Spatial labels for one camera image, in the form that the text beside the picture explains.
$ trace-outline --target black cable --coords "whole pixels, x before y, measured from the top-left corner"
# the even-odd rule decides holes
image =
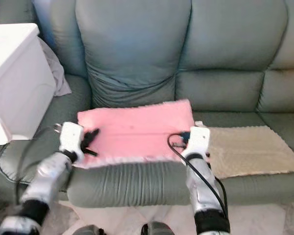
[[[18,163],[18,167],[16,170],[16,175],[15,175],[15,204],[19,205],[20,203],[20,199],[19,199],[19,191],[20,191],[20,182],[21,182],[21,176],[23,176],[23,174],[21,175],[21,170],[23,168],[23,163],[24,163],[24,159],[26,157],[26,154],[29,150],[29,148],[33,145],[33,143],[39,139],[40,136],[42,136],[46,131],[52,129],[51,126],[45,127],[41,130],[39,130],[33,139],[29,140],[28,144],[26,145],[26,147],[24,148],[21,158],[19,160]]]
[[[184,158],[176,149],[173,148],[173,146],[171,145],[170,143],[170,138],[172,136],[180,136],[180,133],[173,133],[173,134],[170,134],[167,138],[167,143],[168,143],[168,146],[170,147],[170,149],[177,155],[180,157],[180,159],[182,159],[182,161],[185,162],[185,164],[187,166],[189,166],[194,172],[195,174],[207,185],[207,187],[211,190],[211,192],[214,194],[214,196],[216,197],[216,199],[218,200],[221,208],[222,208],[222,212],[225,216],[226,219],[228,219],[228,214],[227,214],[227,206],[225,207],[221,198],[219,197],[219,195],[217,194],[217,192],[214,190],[214,188],[210,185],[210,183],[202,176],[202,174],[199,173],[199,171],[190,163],[190,161],[188,161],[186,158]],[[222,188],[222,191],[223,191],[223,196],[224,196],[224,203],[227,203],[227,197],[226,197],[226,192],[225,192],[225,188],[224,188],[224,185],[221,183],[221,181],[218,179],[217,180],[220,185],[221,185],[221,188]]]

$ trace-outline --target beige textured mat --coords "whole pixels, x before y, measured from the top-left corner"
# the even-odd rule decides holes
[[[294,172],[294,152],[269,127],[209,129],[210,162],[218,178]]]

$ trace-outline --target floor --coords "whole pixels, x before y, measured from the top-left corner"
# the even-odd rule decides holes
[[[294,203],[230,206],[229,218],[231,235],[294,235]],[[190,206],[86,209],[60,202],[47,218],[42,235],[72,235],[89,224],[104,228],[108,235],[139,235],[141,226],[153,220],[165,222],[176,235],[196,234]]]

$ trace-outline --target gray sofa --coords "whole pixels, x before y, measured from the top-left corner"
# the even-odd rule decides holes
[[[188,98],[212,127],[267,125],[294,151],[294,0],[54,0],[56,52],[72,94],[55,97],[40,129],[76,112]],[[0,151],[9,200],[26,141]],[[24,167],[57,150],[45,133]],[[30,182],[35,166],[24,174]],[[61,198],[80,207],[188,204],[179,163],[74,169]],[[230,204],[294,201],[294,173],[223,180]]]

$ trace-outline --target gray cloth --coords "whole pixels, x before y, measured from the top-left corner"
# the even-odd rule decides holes
[[[64,69],[63,66],[60,64],[58,57],[42,39],[39,38],[39,42],[44,51],[46,60],[51,69],[56,84],[54,96],[62,96],[72,93],[68,82],[65,80]]]

